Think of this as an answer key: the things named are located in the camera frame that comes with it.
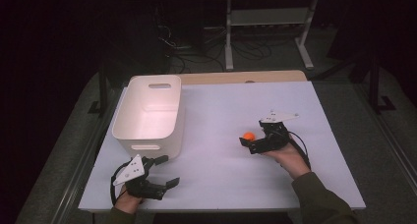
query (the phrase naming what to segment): human hand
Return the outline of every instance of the human hand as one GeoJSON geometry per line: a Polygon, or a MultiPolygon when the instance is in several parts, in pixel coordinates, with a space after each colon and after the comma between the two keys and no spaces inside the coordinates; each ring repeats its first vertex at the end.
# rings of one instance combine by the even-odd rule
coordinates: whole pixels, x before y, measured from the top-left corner
{"type": "Polygon", "coordinates": [[[297,149],[291,143],[288,143],[280,150],[268,151],[262,153],[262,155],[275,159],[275,161],[279,163],[294,180],[311,172],[303,157],[301,157],[297,149]]]}
{"type": "Polygon", "coordinates": [[[129,195],[129,193],[126,191],[126,186],[123,185],[122,190],[120,191],[120,195],[117,198],[116,204],[114,204],[114,207],[117,209],[134,214],[138,210],[139,204],[142,203],[141,197],[135,197],[129,195]]]}

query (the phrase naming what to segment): white table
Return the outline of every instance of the white table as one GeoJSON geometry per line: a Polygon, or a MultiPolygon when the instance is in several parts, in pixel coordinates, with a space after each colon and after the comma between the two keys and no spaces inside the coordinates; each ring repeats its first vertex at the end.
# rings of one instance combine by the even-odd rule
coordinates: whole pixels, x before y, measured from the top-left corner
{"type": "MultiPolygon", "coordinates": [[[[288,174],[272,159],[250,154],[238,139],[247,131],[262,138],[258,121],[271,109],[300,115],[284,124],[307,145],[313,171],[353,209],[365,207],[310,82],[183,84],[182,100],[186,105],[182,151],[177,158],[152,167],[149,175],[156,184],[180,177],[180,184],[163,200],[149,199],[140,209],[194,212],[298,208],[288,174]]],[[[112,124],[79,209],[99,212],[112,207],[110,177],[130,159],[111,135],[112,124]]]]}

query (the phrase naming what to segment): orange ball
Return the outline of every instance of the orange ball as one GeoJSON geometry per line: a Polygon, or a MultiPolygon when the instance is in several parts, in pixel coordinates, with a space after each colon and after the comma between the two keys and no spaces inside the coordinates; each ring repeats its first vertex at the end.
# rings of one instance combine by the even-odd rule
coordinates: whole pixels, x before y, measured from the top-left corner
{"type": "Polygon", "coordinates": [[[243,135],[243,139],[249,140],[249,141],[255,140],[255,134],[251,132],[247,132],[243,135]]]}

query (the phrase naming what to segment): wire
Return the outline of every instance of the wire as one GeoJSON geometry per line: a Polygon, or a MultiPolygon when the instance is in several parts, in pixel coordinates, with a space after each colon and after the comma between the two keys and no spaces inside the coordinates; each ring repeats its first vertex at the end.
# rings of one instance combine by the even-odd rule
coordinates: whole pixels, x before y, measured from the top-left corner
{"type": "Polygon", "coordinates": [[[304,146],[304,149],[305,149],[305,151],[306,151],[306,156],[309,156],[309,152],[307,151],[307,146],[306,146],[306,144],[303,142],[303,140],[301,140],[301,138],[300,137],[298,137],[298,135],[296,135],[295,133],[293,133],[293,132],[288,132],[289,134],[291,134],[291,135],[294,135],[295,137],[297,137],[298,138],[298,140],[300,140],[300,142],[302,142],[303,143],[303,146],[304,146]]]}

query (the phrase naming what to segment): dark background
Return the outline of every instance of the dark background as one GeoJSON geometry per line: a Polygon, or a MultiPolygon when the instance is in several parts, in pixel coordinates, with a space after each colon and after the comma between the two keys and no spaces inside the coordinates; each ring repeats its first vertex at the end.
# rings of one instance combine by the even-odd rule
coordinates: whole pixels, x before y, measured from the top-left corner
{"type": "MultiPolygon", "coordinates": [[[[313,26],[339,28],[330,57],[346,59],[371,46],[381,66],[397,77],[417,105],[415,1],[320,0],[313,26]]],[[[157,41],[157,25],[172,25],[197,46],[201,27],[224,25],[225,7],[224,0],[165,1],[163,6],[0,0],[0,5],[4,223],[15,221],[78,96],[100,64],[105,64],[115,87],[129,76],[163,74],[166,49],[157,41]],[[162,9],[157,19],[151,15],[155,8],[162,9]]]]}

